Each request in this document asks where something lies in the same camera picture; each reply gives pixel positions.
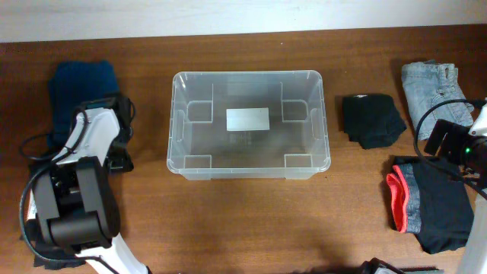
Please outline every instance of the folded clothing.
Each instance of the folded clothing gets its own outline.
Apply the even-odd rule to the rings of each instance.
[[[458,166],[431,158],[459,173]],[[396,228],[416,235],[430,254],[464,247],[473,225],[473,210],[465,186],[421,162],[417,157],[396,157],[387,175]]]
[[[414,62],[403,66],[403,88],[409,115],[416,129],[426,111],[446,100],[465,99],[458,85],[458,68],[454,64],[436,64],[434,60]],[[426,140],[438,119],[462,126],[473,124],[471,104],[447,104],[433,111],[421,125],[419,139]]]
[[[72,114],[80,103],[119,92],[115,72],[107,61],[63,62],[58,65],[54,78],[49,81],[49,96],[53,108],[53,133],[49,147],[64,145]]]
[[[406,130],[393,98],[385,94],[343,98],[343,123],[349,140],[363,149],[391,146]]]

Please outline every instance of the light blue jeans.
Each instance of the light blue jeans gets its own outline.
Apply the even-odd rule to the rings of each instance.
[[[454,64],[436,64],[431,60],[403,66],[403,88],[415,130],[421,117],[436,104],[446,100],[465,99],[457,79],[458,68]],[[421,125],[419,139],[429,138],[438,119],[471,126],[472,111],[472,105],[463,103],[439,107]]]

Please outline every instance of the white label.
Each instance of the white label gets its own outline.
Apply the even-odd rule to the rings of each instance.
[[[269,108],[227,109],[227,131],[269,130]]]
[[[37,213],[36,202],[33,200],[32,191],[30,191],[29,209],[27,210],[27,220],[35,219]]]

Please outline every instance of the wooden surface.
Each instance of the wooden surface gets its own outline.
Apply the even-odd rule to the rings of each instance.
[[[129,143],[135,169],[110,184],[123,237],[154,273],[286,273],[372,257],[452,273],[463,250],[430,256],[413,235],[390,228],[384,176],[392,155],[413,155],[401,65],[453,62],[466,97],[486,97],[485,45],[485,25],[0,44],[0,272],[47,272],[31,268],[33,256],[18,240],[27,162],[17,153],[21,140],[51,128],[47,82],[61,61],[106,59],[138,110]],[[309,180],[187,181],[166,168],[177,72],[297,69],[323,76],[327,172]],[[366,93],[392,95],[408,121],[390,148],[365,151],[342,132],[341,98]]]

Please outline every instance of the black cable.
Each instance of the black cable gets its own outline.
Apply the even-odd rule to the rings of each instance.
[[[480,182],[480,178],[466,178],[466,179],[468,179],[469,181],[472,181],[472,182],[476,182],[476,183]]]
[[[86,130],[88,129],[88,115],[86,114],[86,112],[84,110],[78,109],[77,111],[79,113],[83,114],[84,122],[83,122],[83,128],[81,129],[81,133],[80,133],[78,139],[76,140],[76,142],[74,143],[74,145],[72,146],[72,148],[68,149],[68,152],[66,152],[62,156],[59,156],[57,159],[49,162],[49,164],[46,165],[45,167],[42,167],[39,170],[37,170],[36,173],[29,179],[29,181],[27,182],[27,185],[24,188],[24,191],[22,192],[21,202],[20,202],[20,206],[19,206],[19,208],[20,208],[19,220],[21,223],[22,237],[23,237],[25,243],[27,244],[27,247],[29,247],[30,251],[35,256],[37,256],[38,258],[40,258],[41,260],[44,260],[46,262],[51,262],[51,263],[77,263],[77,262],[86,261],[86,260],[94,260],[94,261],[101,263],[103,266],[105,266],[109,271],[113,272],[114,274],[119,274],[113,267],[111,267],[107,262],[105,262],[100,256],[86,256],[86,257],[79,257],[79,258],[73,258],[73,259],[62,259],[62,260],[45,257],[44,255],[39,253],[39,251],[32,245],[32,243],[30,242],[30,240],[27,236],[27,232],[25,231],[24,207],[25,207],[25,200],[27,198],[27,194],[29,193],[29,190],[33,189],[34,184],[37,182],[37,180],[39,180],[41,175],[43,175],[44,173],[49,171],[52,167],[55,167],[56,163],[66,159],[69,155],[71,155],[74,152],[74,150],[79,146],[79,144],[83,140],[84,134],[86,133]]]
[[[441,107],[441,106],[444,106],[446,104],[453,104],[453,103],[470,103],[472,104],[473,106],[477,107],[477,108],[481,108],[479,106],[483,106],[485,104],[485,101],[484,100],[467,100],[467,99],[455,99],[455,100],[446,100],[444,102],[441,102],[437,105],[435,105],[434,107],[432,107],[431,109],[429,109],[428,111],[426,111],[426,113],[423,115],[423,117],[421,117],[421,119],[419,120],[418,122],[418,125],[416,126],[416,133],[414,135],[414,142],[413,142],[413,146],[414,146],[414,151],[416,152],[416,154],[418,155],[418,157],[426,164],[438,169],[439,171],[442,171],[448,175],[450,175],[451,177],[465,183],[467,186],[471,187],[473,190],[475,190],[480,196],[482,196],[484,199],[487,200],[487,193],[483,192],[483,190],[478,187],[475,183],[474,183],[474,180],[469,180],[469,179],[466,179],[465,177],[462,176],[462,174],[457,174],[451,170],[448,170],[438,164],[435,164],[433,163],[432,161],[428,160],[420,151],[419,151],[419,148],[418,148],[418,138],[419,138],[419,130],[421,129],[421,125],[423,124],[423,122],[425,121],[426,117],[432,113],[434,110],[436,110],[437,108]]]
[[[68,131],[68,135],[71,135],[71,133],[73,133],[73,121],[76,121],[76,115],[78,115],[78,113],[80,113],[82,110],[84,109],[81,109],[81,108],[75,108],[75,111],[73,112],[73,115],[71,117],[71,120],[69,121],[69,131]]]
[[[64,133],[67,133],[67,132],[54,132],[53,134],[64,134]],[[42,134],[37,134],[37,135],[31,136],[31,137],[23,140],[22,143],[21,143],[21,146],[18,148],[19,153],[24,158],[27,158],[27,159],[32,160],[32,161],[48,161],[48,160],[51,160],[52,158],[54,158],[59,153],[59,151],[53,152],[53,153],[51,153],[49,155],[45,155],[45,156],[27,155],[24,152],[24,147],[29,142],[31,142],[31,141],[33,141],[35,139],[38,139],[38,138],[47,137],[49,135],[51,135],[51,133],[42,133]]]
[[[129,99],[129,102],[130,102],[130,107],[131,109],[133,110],[133,113],[132,115],[130,116],[130,122],[132,122],[135,118],[135,114],[136,114],[136,111],[135,111],[135,105],[134,103],[132,102],[132,100]]]

